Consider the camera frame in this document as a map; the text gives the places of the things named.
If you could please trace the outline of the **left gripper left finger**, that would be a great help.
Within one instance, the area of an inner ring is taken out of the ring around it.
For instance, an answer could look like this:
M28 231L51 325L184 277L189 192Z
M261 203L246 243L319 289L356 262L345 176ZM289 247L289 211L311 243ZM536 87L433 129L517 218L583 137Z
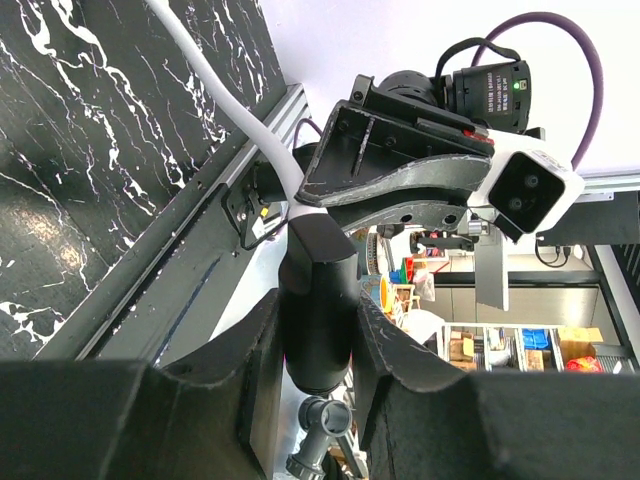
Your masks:
M280 398L278 295L164 368L1 366L5 479L268 479Z

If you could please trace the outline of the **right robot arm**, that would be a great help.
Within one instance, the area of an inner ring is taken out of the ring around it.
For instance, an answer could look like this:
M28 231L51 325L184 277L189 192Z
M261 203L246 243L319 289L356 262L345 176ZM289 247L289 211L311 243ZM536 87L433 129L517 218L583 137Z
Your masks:
M482 38L440 57L433 76L405 70L376 83L356 77L338 102L296 198L336 208L410 201L465 208L487 180L493 130L523 133L530 69L519 54Z

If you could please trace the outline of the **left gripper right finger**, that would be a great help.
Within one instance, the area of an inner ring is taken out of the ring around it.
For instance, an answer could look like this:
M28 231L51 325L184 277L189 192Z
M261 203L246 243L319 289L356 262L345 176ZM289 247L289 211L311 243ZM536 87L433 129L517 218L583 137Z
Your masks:
M466 372L368 295L353 350L356 423L373 479L635 479L633 374Z

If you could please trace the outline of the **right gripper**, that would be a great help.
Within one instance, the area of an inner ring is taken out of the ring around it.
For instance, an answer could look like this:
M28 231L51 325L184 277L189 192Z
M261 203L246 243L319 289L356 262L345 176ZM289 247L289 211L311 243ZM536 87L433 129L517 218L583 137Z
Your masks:
M421 188L468 197L487 177L493 154L486 129L441 107L430 78L395 73L375 85L359 75L349 99L332 111L296 198L330 207L344 231L406 224L453 232L466 205L361 201Z

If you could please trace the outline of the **black hose connector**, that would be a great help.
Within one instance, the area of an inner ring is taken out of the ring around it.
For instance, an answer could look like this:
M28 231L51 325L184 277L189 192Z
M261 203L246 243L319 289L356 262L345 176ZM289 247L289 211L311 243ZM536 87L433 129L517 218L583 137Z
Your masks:
M358 253L329 215L288 222L279 296L287 371L299 390L327 395L348 370L360 300Z

